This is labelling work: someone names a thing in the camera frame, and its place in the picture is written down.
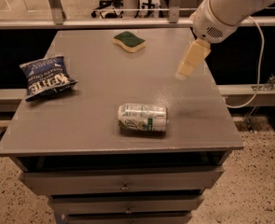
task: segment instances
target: dark blue snack bag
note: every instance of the dark blue snack bag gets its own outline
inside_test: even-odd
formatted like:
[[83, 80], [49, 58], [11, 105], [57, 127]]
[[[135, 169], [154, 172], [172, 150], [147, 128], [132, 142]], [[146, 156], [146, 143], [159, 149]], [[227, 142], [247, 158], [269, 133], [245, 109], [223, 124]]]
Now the dark blue snack bag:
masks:
[[67, 74], [63, 58], [60, 55], [20, 65], [27, 77], [27, 102], [71, 89], [77, 83]]

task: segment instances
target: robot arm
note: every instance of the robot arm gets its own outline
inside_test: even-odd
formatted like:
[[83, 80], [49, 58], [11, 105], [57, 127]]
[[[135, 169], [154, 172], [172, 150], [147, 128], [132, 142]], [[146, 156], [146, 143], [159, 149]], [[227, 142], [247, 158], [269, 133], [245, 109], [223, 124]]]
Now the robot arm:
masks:
[[233, 34], [240, 23], [275, 0], [204, 0], [193, 15], [194, 33], [209, 43]]

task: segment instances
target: can label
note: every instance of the can label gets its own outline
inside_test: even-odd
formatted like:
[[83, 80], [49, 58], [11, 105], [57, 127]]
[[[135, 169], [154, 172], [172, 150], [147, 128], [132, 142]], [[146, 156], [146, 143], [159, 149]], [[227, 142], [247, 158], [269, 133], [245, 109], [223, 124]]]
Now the can label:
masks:
[[118, 109], [118, 124], [122, 129], [146, 132], [166, 132], [166, 106], [125, 104]]

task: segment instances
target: drawer handle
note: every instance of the drawer handle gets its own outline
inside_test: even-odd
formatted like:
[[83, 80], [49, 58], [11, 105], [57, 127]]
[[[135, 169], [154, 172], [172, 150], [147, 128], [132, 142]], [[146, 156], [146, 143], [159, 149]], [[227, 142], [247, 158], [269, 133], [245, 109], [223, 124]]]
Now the drawer handle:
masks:
[[133, 212], [130, 210], [130, 207], [128, 206], [127, 207], [127, 210], [126, 210], [126, 212], [125, 212], [125, 214], [132, 214]]
[[127, 183], [124, 182], [124, 186], [120, 188], [121, 191], [130, 191], [130, 188], [127, 186]]

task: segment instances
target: terrazzo floor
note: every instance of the terrazzo floor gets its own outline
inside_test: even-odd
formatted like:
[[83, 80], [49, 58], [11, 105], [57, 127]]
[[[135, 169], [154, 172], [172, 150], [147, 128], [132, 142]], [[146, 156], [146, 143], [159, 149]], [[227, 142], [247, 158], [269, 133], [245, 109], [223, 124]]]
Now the terrazzo floor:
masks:
[[[233, 119], [244, 150], [228, 157], [226, 171], [204, 192], [188, 224], [275, 223], [275, 129], [266, 116], [254, 118], [255, 133], [247, 131], [242, 117]], [[24, 187], [20, 172], [10, 159], [0, 158], [0, 224], [55, 223], [48, 199]]]

